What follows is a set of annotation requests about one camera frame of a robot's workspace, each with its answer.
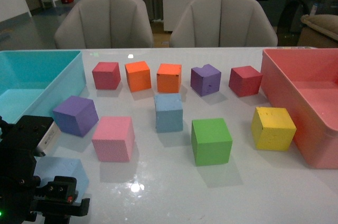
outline yellow cube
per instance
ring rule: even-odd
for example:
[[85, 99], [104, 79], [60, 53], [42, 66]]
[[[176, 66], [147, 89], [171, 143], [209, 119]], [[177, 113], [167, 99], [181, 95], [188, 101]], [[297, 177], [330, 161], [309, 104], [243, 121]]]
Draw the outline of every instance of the yellow cube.
[[285, 108], [257, 107], [251, 132], [257, 149], [286, 151], [296, 133], [296, 126]]

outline orange cube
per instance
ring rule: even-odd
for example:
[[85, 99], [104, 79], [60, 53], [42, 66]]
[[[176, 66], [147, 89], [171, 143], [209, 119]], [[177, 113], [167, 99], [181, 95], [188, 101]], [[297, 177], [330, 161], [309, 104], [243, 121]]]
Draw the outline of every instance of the orange cube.
[[162, 93], [180, 92], [182, 65], [161, 64], [157, 71], [157, 91]]
[[150, 68], [145, 61], [125, 64], [130, 92], [152, 88]]

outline white table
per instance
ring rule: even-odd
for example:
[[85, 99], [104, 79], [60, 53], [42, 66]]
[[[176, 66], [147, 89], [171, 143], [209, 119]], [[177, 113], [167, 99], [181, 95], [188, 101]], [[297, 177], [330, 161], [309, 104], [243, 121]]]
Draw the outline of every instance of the white table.
[[[136, 135], [129, 163], [100, 163], [84, 137], [63, 133], [52, 155], [79, 158], [89, 177], [89, 214], [70, 223], [336, 223], [338, 170], [315, 170], [292, 143], [287, 152], [258, 151], [250, 125], [257, 106], [270, 106], [262, 92], [238, 98], [228, 87], [233, 67], [260, 70], [262, 48], [84, 50], [87, 86], [101, 116], [131, 116]], [[145, 60], [152, 89], [131, 93], [125, 63]], [[100, 61], [119, 62], [117, 90], [96, 90], [91, 71]], [[160, 63], [182, 64], [184, 129], [158, 134], [154, 94]], [[220, 91], [203, 98], [190, 87], [193, 67], [222, 72]], [[223, 117], [233, 138], [230, 161], [196, 167], [191, 120]]]

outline foam cube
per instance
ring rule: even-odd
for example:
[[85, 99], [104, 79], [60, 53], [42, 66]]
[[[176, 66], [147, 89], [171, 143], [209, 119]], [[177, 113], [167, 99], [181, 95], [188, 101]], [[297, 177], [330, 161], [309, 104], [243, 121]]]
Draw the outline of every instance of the foam cube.
[[41, 187], [53, 181], [55, 176], [76, 178], [76, 190], [78, 191], [76, 202], [81, 202], [89, 184], [89, 179], [79, 159], [50, 156], [38, 158], [34, 175], [41, 178]]
[[210, 64], [192, 68], [190, 86], [200, 95], [206, 96], [220, 90], [221, 72]]
[[229, 87], [238, 96], [252, 96], [259, 91], [263, 75], [251, 66], [231, 69]]
[[296, 126], [285, 108], [257, 107], [251, 132], [257, 149], [286, 151], [296, 133]]
[[180, 64], [160, 64], [157, 71], [157, 91], [160, 93], [180, 92], [182, 66]]
[[118, 62], [99, 62], [92, 70], [96, 89], [117, 89], [121, 81]]
[[129, 162], [135, 133], [131, 117], [101, 117], [92, 143], [101, 162]]
[[156, 131], [158, 133], [183, 130], [183, 107], [180, 94], [161, 94], [154, 97]]
[[99, 120], [94, 101], [78, 96], [70, 96], [53, 109], [53, 114], [62, 132], [80, 137], [84, 137]]
[[229, 162], [232, 137], [223, 118], [192, 120], [191, 144], [196, 166]]
[[150, 69], [145, 61], [125, 64], [130, 92], [137, 92], [152, 87]]

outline gray tiled floor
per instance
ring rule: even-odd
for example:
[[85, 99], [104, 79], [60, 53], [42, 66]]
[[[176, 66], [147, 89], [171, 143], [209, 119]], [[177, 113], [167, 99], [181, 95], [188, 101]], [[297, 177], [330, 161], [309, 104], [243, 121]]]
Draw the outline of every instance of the gray tiled floor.
[[79, 0], [58, 4], [56, 8], [34, 15], [29, 20], [17, 22], [0, 30], [0, 50], [55, 49], [54, 33], [68, 11]]

